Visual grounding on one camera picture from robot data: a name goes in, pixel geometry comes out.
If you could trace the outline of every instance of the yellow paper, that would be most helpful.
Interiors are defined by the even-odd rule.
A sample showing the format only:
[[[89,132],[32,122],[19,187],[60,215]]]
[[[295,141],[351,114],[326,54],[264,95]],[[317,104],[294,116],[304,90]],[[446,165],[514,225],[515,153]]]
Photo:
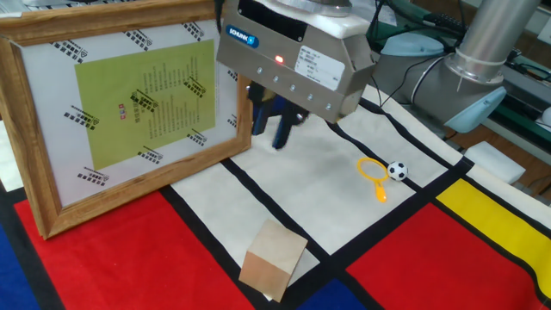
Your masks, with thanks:
[[[75,65],[94,169],[213,128],[214,70],[213,40]]]

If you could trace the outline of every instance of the table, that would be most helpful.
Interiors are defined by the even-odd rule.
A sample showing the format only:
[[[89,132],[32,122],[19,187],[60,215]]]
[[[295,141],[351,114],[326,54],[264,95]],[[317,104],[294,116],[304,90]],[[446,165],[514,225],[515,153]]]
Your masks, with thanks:
[[[398,103],[366,103],[333,130],[312,116],[279,152],[277,122],[248,152],[48,241],[23,192],[1,194],[11,254],[0,270],[13,280],[0,282],[0,307],[549,308],[551,209]],[[385,182],[385,204],[356,171],[366,155],[409,167],[407,181]],[[281,304],[237,280],[266,219],[308,240]]]

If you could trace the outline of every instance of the schunk logo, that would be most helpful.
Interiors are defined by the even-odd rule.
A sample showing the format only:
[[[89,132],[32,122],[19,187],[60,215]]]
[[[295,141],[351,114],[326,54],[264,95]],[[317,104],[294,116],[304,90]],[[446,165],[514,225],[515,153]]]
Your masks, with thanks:
[[[246,40],[247,43],[249,43],[249,36],[248,35],[244,35],[244,34],[241,34],[239,31],[235,30],[235,29],[230,29],[230,34],[233,34],[233,36],[236,36],[242,40]]]
[[[258,38],[257,37],[252,36],[250,34],[247,34],[245,31],[240,30],[240,29],[235,28],[234,26],[230,26],[230,25],[228,25],[226,27],[226,31],[231,37],[233,37],[237,40],[240,40],[241,42],[245,43],[246,45],[248,45],[250,47],[253,47],[253,48],[258,47]]]

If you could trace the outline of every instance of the metal cylinder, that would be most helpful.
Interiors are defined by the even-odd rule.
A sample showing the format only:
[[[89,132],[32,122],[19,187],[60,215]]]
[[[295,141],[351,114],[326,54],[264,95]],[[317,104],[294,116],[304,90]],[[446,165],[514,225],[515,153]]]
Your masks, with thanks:
[[[484,0],[463,39],[450,69],[487,83],[507,60],[540,0]]]

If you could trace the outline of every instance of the blue square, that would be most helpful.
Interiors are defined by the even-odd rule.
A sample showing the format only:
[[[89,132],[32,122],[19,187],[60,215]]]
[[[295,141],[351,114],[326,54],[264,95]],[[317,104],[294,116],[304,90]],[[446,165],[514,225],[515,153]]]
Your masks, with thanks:
[[[332,280],[298,310],[365,310],[362,303],[339,280]]]

